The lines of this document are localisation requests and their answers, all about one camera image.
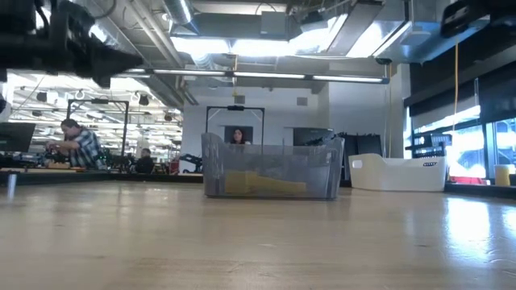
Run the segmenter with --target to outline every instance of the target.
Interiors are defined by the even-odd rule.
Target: yellow cup
[[[509,174],[513,166],[494,165],[494,184],[496,186],[510,186]]]

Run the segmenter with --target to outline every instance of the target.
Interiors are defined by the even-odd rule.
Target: woman
[[[235,129],[233,132],[233,139],[231,140],[231,144],[244,145],[251,144],[251,142],[246,141],[245,136],[243,135],[243,131],[240,129]]]

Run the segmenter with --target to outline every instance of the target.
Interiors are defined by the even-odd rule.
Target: plaid shirt
[[[73,167],[105,169],[104,160],[99,159],[101,155],[100,142],[97,135],[85,128],[81,133],[70,141],[79,143],[79,148],[70,150],[70,163]]]

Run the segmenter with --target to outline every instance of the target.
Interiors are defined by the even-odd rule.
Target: plastic storage bin
[[[337,197],[343,139],[320,147],[225,144],[202,135],[204,188],[208,197]]]
[[[349,156],[349,164],[355,189],[420,192],[444,190],[444,157],[384,159],[378,154],[362,154]]]

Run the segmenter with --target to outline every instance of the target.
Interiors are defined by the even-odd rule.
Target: dark hair
[[[75,121],[74,119],[70,119],[70,118],[63,120],[63,122],[61,122],[61,125],[67,126],[68,128],[73,128],[73,127],[81,128],[81,126],[79,126],[79,123],[77,123],[77,121]]]
[[[244,134],[243,130],[242,130],[242,129],[240,129],[240,128],[235,128],[235,129],[233,130],[233,135],[231,136],[231,144],[237,144],[237,142],[235,141],[235,132],[236,132],[237,130],[238,130],[238,131],[240,131],[240,133],[242,133],[242,139],[240,140],[240,143],[239,143],[239,144],[245,144],[245,143],[247,142],[247,141],[245,140],[245,134]]]

